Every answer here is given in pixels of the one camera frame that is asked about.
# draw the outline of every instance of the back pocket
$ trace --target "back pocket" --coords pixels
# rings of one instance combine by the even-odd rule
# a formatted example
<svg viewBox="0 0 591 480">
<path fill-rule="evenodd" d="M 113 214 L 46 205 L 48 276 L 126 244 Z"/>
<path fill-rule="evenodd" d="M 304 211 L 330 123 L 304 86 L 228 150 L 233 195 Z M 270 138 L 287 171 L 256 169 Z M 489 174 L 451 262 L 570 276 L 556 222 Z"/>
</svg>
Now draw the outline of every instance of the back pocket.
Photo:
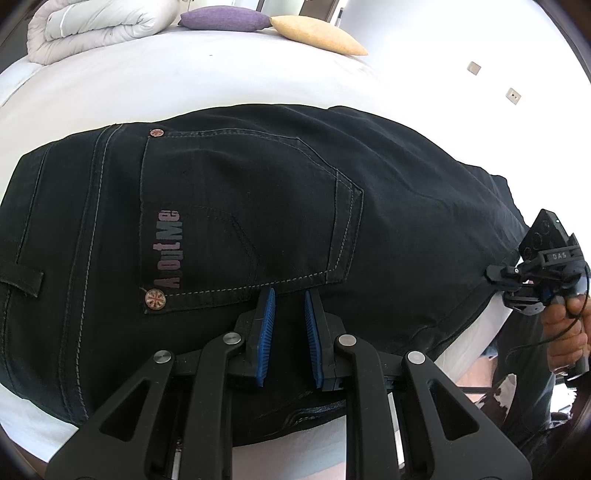
<svg viewBox="0 0 591 480">
<path fill-rule="evenodd" d="M 362 200 L 297 138 L 244 129 L 148 137 L 139 229 L 145 311 L 237 303 L 267 285 L 285 293 L 343 281 Z"/>
</svg>

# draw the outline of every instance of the bed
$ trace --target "bed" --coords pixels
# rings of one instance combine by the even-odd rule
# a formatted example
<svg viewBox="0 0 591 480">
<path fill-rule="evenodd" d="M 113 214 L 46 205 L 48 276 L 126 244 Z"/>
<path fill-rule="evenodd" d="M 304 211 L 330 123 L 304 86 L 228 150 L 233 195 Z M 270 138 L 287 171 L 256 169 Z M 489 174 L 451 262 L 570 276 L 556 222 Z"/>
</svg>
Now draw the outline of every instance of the bed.
<svg viewBox="0 0 591 480">
<path fill-rule="evenodd" d="M 48 142 L 105 125 L 242 103 L 345 105 L 423 133 L 408 104 L 398 103 L 383 79 L 360 60 L 288 41 L 270 29 L 232 33 L 169 27 L 48 66 L 23 59 L 0 74 L 0 196 L 19 158 Z M 452 141 L 460 138 L 458 133 Z M 488 167 L 478 158 L 473 164 Z M 508 315 L 495 296 L 437 365 L 459 380 Z M 0 423 L 9 436 L 43 460 L 76 431 L 2 386 L 0 404 Z M 236 448 L 234 479 L 332 480 L 343 478 L 344 461 L 345 421 L 337 419 Z"/>
</svg>

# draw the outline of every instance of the wall outlet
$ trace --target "wall outlet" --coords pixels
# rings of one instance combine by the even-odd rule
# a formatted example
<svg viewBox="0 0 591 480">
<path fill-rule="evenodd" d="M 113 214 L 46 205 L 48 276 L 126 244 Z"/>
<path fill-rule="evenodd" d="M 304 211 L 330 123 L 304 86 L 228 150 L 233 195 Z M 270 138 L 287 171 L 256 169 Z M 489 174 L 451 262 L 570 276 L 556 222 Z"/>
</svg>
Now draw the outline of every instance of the wall outlet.
<svg viewBox="0 0 591 480">
<path fill-rule="evenodd" d="M 521 95 L 519 93 L 517 93 L 516 91 L 514 91 L 512 88 L 509 89 L 509 91 L 507 92 L 507 95 L 505 95 L 505 96 L 516 105 L 517 105 L 517 102 L 519 102 L 519 99 L 521 98 Z"/>
<path fill-rule="evenodd" d="M 474 75 L 478 75 L 478 72 L 480 71 L 482 67 L 480 65 L 478 65 L 477 63 L 474 63 L 473 61 L 470 62 L 470 64 L 468 65 L 468 71 L 470 73 L 473 73 Z"/>
</svg>

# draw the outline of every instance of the finger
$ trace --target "finger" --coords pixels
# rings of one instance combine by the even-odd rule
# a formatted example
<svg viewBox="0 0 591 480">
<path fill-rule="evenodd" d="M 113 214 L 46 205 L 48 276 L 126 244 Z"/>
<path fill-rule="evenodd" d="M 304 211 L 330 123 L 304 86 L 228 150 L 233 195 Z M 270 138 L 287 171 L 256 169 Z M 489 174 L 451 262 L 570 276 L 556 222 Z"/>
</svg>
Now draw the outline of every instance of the finger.
<svg viewBox="0 0 591 480">
<path fill-rule="evenodd" d="M 566 340 L 556 340 L 548 346 L 548 355 L 563 356 L 576 352 L 583 348 L 587 343 L 587 334 L 580 333 L 577 336 L 567 338 Z"/>
<path fill-rule="evenodd" d="M 552 325 L 545 325 L 544 326 L 544 338 L 552 338 L 562 332 L 564 329 L 567 329 L 573 323 L 572 319 L 563 319 L 560 323 L 553 323 Z M 571 338 L 581 333 L 583 329 L 583 324 L 580 320 L 577 320 L 573 327 L 564 333 L 560 339 Z"/>
<path fill-rule="evenodd" d="M 583 315 L 588 316 L 591 315 L 591 301 L 587 301 L 587 305 L 583 309 L 583 305 L 585 303 L 585 295 L 579 295 L 573 299 L 569 299 L 567 301 L 567 305 L 569 307 L 569 312 L 572 315 Z"/>
<path fill-rule="evenodd" d="M 583 324 L 585 332 L 591 333 L 591 315 L 583 317 Z"/>
<path fill-rule="evenodd" d="M 542 321 L 542 324 L 551 325 L 553 323 L 560 322 L 565 317 L 566 308 L 564 307 L 564 305 L 556 303 L 554 305 L 546 307 L 542 312 L 540 319 Z"/>
<path fill-rule="evenodd" d="M 561 356 L 549 356 L 548 367 L 551 371 L 556 371 L 559 368 L 569 367 L 577 362 L 579 358 L 583 356 L 583 350 L 577 350 L 576 352 L 569 353 L 568 355 Z"/>
</svg>

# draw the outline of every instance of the printed logo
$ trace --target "printed logo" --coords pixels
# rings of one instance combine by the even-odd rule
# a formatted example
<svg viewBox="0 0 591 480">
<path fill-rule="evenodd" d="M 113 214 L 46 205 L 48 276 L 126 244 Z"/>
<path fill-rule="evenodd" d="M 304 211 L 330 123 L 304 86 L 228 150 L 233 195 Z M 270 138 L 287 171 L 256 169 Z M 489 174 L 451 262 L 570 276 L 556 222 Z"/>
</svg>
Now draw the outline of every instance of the printed logo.
<svg viewBox="0 0 591 480">
<path fill-rule="evenodd" d="M 160 278 L 154 280 L 154 285 L 167 288 L 180 288 L 181 261 L 183 251 L 181 240 L 183 239 L 183 223 L 176 210 L 160 210 L 156 222 L 156 241 L 152 248 L 160 252 L 158 272 Z"/>
</svg>

